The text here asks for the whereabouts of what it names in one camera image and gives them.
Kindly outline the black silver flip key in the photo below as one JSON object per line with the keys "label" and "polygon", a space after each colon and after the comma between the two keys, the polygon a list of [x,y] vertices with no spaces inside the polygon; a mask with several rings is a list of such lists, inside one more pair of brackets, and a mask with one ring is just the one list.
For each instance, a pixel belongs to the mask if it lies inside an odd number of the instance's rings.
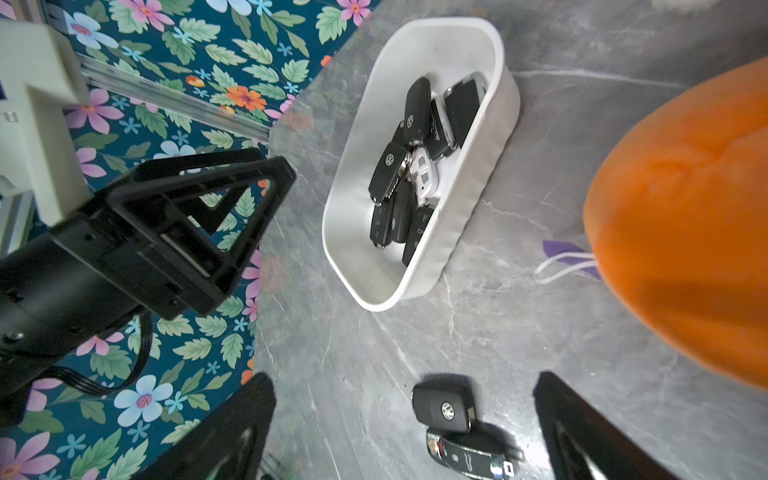
{"label": "black silver flip key", "polygon": [[443,101],[457,147],[463,147],[486,93],[480,72],[473,72],[443,94]]}

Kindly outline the white car key fob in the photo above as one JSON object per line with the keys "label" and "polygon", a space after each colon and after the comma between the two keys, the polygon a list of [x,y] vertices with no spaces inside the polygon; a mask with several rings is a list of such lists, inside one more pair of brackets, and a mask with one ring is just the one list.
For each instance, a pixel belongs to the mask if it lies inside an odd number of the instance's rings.
{"label": "white car key fob", "polygon": [[418,205],[426,205],[437,193],[439,175],[424,147],[418,147],[412,152],[409,172]]}

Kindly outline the white plastic storage box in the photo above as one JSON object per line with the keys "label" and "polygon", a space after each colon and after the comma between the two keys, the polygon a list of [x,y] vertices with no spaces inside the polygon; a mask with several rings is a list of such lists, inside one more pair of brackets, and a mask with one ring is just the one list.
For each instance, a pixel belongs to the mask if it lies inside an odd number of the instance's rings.
{"label": "white plastic storage box", "polygon": [[385,44],[322,223],[326,256],[361,307],[385,311],[435,286],[519,113],[490,22],[416,20]]}

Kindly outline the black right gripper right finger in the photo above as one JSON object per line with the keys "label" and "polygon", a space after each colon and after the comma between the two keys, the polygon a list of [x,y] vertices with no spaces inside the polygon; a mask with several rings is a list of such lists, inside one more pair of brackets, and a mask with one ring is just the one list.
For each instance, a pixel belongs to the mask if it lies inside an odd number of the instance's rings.
{"label": "black right gripper right finger", "polygon": [[557,479],[592,479],[595,466],[606,479],[674,479],[551,371],[533,390],[535,410]]}

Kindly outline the black car key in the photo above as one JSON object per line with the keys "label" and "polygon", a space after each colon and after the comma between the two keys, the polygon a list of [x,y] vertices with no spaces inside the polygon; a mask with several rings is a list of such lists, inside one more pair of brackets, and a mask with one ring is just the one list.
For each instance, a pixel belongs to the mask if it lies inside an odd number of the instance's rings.
{"label": "black car key", "polygon": [[445,432],[468,433],[476,418],[472,391],[461,384],[421,382],[412,389],[411,404],[419,423]]}
{"label": "black car key", "polygon": [[442,100],[438,96],[433,96],[430,107],[431,127],[424,140],[424,147],[430,158],[438,161],[453,153],[456,142]]}
{"label": "black car key", "polygon": [[431,205],[419,206],[413,213],[401,258],[405,266],[410,265],[433,213],[434,208]]}
{"label": "black car key", "polygon": [[380,205],[389,200],[410,164],[409,151],[399,143],[391,141],[374,169],[368,191],[371,200]]}
{"label": "black car key", "polygon": [[407,145],[421,143],[431,129],[431,82],[419,77],[409,88],[404,109],[404,134]]}
{"label": "black car key", "polygon": [[403,146],[403,147],[406,146],[406,141],[405,141],[405,138],[404,138],[404,130],[405,130],[404,122],[401,121],[401,122],[398,123],[398,125],[397,125],[397,127],[395,129],[395,132],[394,132],[394,134],[392,136],[392,142],[393,143],[398,144],[398,145]]}
{"label": "black car key", "polygon": [[401,180],[392,199],[392,219],[390,224],[390,237],[395,243],[405,243],[414,211],[414,198],[412,182]]}

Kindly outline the black car key front isolated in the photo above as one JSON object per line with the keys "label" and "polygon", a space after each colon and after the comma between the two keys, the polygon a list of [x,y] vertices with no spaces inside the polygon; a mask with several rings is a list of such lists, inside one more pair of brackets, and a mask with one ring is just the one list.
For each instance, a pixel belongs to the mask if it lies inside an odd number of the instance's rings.
{"label": "black car key front isolated", "polygon": [[391,243],[390,224],[392,213],[392,203],[389,201],[382,201],[380,204],[374,205],[369,238],[377,248],[383,249]]}

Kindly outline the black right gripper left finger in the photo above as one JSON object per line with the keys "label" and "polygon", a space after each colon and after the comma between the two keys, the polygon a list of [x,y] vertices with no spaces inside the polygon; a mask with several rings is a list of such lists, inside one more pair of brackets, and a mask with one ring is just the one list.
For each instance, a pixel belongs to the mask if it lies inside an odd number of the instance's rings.
{"label": "black right gripper left finger", "polygon": [[274,385],[257,373],[136,479],[257,479],[276,407]]}

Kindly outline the black key with chrome trim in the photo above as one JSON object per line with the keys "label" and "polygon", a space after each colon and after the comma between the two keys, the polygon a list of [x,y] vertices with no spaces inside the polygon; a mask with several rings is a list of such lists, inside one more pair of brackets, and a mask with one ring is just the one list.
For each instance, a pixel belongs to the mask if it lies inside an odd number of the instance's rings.
{"label": "black key with chrome trim", "polygon": [[458,433],[428,428],[426,447],[437,464],[467,478],[503,480],[515,476],[505,445],[479,430]]}

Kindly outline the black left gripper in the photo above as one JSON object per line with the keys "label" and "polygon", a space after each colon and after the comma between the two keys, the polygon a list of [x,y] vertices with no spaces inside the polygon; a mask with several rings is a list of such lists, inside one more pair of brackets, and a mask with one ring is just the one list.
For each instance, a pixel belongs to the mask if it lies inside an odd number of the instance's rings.
{"label": "black left gripper", "polygon": [[20,424],[34,381],[108,388],[58,361],[139,319],[133,384],[153,344],[151,313],[214,312],[236,289],[296,172],[283,157],[190,157],[139,165],[89,209],[89,265],[44,234],[1,261],[1,424]]}

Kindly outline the orange plush toy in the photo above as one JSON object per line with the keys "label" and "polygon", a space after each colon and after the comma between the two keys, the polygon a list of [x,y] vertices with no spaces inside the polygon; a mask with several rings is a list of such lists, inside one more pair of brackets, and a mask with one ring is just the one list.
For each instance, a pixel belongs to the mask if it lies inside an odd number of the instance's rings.
{"label": "orange plush toy", "polygon": [[548,241],[536,268],[593,270],[703,367],[767,385],[767,62],[711,78],[635,125],[586,195],[589,247]]}

